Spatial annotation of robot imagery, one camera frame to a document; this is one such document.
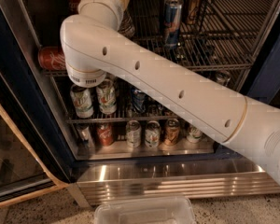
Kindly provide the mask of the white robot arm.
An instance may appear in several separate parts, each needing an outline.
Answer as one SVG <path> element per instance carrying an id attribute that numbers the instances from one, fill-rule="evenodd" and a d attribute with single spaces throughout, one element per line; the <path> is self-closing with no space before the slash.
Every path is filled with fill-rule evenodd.
<path id="1" fill-rule="evenodd" d="M 280 109 L 223 87 L 119 33 L 120 0 L 81 0 L 60 39 L 69 78 L 91 88 L 119 77 L 220 144 L 259 165 L 280 185 Z"/>

